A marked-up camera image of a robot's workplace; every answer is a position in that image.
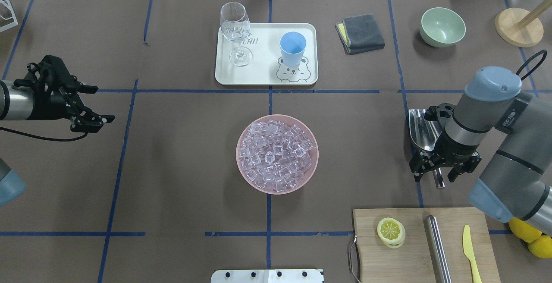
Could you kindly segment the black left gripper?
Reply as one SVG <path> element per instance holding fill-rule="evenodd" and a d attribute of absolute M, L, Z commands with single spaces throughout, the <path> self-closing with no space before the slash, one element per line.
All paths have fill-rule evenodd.
<path fill-rule="evenodd" d="M 74 133 L 97 133 L 114 115 L 99 115 L 82 102 L 79 94 L 95 94 L 98 87 L 83 84 L 71 75 L 63 60 L 46 55 L 28 63 L 23 79 L 13 81 L 14 120 L 71 119 Z"/>

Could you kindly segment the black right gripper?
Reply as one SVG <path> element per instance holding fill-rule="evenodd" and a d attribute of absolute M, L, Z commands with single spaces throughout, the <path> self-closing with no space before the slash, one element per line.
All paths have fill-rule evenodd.
<path fill-rule="evenodd" d="M 481 161 L 476 146 L 458 143 L 445 132 L 446 123 L 453 118 L 454 108 L 453 104 L 443 103 L 425 109 L 426 120 L 436 121 L 441 127 L 441 134 L 433 152 L 444 159 L 444 164 L 440 168 L 451 168 L 448 173 L 450 183 L 453 183 L 463 173 L 475 171 Z M 431 162 L 410 162 L 410 169 L 416 183 L 419 183 L 424 174 L 431 171 L 431 168 Z"/>

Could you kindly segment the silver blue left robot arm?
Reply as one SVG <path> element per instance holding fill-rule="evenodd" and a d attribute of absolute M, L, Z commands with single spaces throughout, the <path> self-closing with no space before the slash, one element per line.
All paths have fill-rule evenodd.
<path fill-rule="evenodd" d="M 79 94 L 95 94 L 98 87 L 71 75 L 61 58 L 46 55 L 26 68 L 23 79 L 1 81 L 1 120 L 69 119 L 71 131 L 84 138 L 115 119 L 97 114 L 83 103 Z"/>

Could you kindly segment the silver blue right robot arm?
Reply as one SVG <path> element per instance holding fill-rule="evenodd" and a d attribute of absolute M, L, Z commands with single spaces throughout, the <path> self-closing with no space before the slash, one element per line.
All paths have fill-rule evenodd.
<path fill-rule="evenodd" d="M 416 182 L 449 168 L 450 182 L 472 173 L 477 152 L 493 128 L 505 133 L 468 195 L 470 203 L 500 222 L 518 218 L 551 234 L 551 186 L 541 177 L 552 159 L 551 102 L 522 91 L 522 77 L 497 66 L 475 73 L 457 104 L 411 109 L 408 124 L 414 154 L 409 167 Z"/>

